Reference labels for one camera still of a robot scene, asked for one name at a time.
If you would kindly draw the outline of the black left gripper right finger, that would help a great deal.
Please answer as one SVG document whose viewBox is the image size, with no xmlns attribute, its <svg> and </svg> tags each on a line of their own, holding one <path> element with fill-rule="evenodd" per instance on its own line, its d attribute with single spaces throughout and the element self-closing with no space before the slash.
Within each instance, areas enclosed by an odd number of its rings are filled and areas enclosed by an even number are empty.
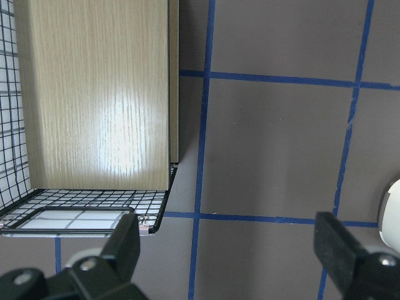
<svg viewBox="0 0 400 300">
<path fill-rule="evenodd" d="M 333 213 L 316 213 L 313 248 L 343 299 L 399 299 L 399 256 L 369 252 Z"/>
</svg>

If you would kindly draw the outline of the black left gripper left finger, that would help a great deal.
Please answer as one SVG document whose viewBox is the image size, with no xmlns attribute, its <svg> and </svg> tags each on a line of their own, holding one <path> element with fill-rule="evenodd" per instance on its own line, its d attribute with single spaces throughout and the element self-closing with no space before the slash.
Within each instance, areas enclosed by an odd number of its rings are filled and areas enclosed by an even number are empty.
<svg viewBox="0 0 400 300">
<path fill-rule="evenodd" d="M 84 256 L 46 278 L 36 268 L 1 276 L 1 299 L 140 299 L 131 282 L 140 255 L 138 217 L 125 214 L 97 256 Z"/>
</svg>

